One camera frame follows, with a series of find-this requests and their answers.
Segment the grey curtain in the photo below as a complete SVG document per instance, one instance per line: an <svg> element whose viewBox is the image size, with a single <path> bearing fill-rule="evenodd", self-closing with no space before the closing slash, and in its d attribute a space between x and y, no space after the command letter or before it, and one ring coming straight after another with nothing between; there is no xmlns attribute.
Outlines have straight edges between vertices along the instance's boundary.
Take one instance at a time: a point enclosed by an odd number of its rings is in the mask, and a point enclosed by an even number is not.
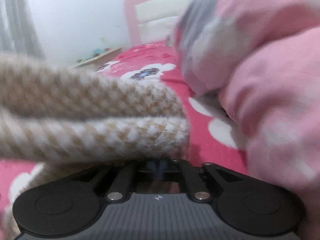
<svg viewBox="0 0 320 240"><path fill-rule="evenodd" d="M28 0L1 0L1 52L45 58Z"/></svg>

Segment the cream bedside table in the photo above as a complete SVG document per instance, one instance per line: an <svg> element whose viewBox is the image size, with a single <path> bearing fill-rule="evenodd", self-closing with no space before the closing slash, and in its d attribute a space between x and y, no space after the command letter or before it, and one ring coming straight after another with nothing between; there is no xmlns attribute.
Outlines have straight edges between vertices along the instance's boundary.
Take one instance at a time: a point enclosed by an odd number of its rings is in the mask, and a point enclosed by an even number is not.
<svg viewBox="0 0 320 240"><path fill-rule="evenodd" d="M123 49L121 47L112 48L107 52L102 53L99 56L93 57L91 59L85 60L80 62L74 66L74 69L77 70L90 70L96 71L99 69L103 64L112 61L115 57L117 57Z"/></svg>

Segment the pink floral bed blanket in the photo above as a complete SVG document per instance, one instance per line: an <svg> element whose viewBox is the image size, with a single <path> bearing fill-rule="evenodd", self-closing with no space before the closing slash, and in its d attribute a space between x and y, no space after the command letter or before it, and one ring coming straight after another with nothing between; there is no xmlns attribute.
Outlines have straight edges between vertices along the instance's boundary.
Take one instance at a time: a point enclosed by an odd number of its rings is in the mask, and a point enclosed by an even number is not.
<svg viewBox="0 0 320 240"><path fill-rule="evenodd" d="M245 136L175 63L161 42L100 73L1 54L1 215L23 191L102 162L172 157L245 173Z"/></svg>

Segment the pink white headboard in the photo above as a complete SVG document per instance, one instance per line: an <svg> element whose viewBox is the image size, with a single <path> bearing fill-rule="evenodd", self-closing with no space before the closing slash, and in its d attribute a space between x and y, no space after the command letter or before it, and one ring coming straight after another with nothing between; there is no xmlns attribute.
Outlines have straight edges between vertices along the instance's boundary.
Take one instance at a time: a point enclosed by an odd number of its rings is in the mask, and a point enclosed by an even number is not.
<svg viewBox="0 0 320 240"><path fill-rule="evenodd" d="M124 0L130 46L163 41L192 0Z"/></svg>

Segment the pink grey quilt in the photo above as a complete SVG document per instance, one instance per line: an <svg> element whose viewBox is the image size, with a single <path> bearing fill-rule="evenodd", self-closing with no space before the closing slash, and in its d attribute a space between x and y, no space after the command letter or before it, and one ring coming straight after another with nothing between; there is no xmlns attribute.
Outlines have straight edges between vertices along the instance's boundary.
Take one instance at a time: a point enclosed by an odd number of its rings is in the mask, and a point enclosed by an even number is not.
<svg viewBox="0 0 320 240"><path fill-rule="evenodd" d="M319 0L193 0L173 41L187 85L247 137L248 173L299 195L299 234L319 239Z"/></svg>

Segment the beige white houndstooth sweater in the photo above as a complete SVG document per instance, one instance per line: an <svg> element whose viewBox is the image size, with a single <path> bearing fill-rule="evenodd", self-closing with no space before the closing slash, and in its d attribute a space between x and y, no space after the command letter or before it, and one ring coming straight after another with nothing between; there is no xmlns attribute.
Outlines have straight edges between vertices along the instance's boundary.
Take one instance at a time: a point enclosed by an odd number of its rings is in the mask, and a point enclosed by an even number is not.
<svg viewBox="0 0 320 240"><path fill-rule="evenodd" d="M99 163L182 158L189 122L173 90L1 55L1 159L41 163L23 191Z"/></svg>

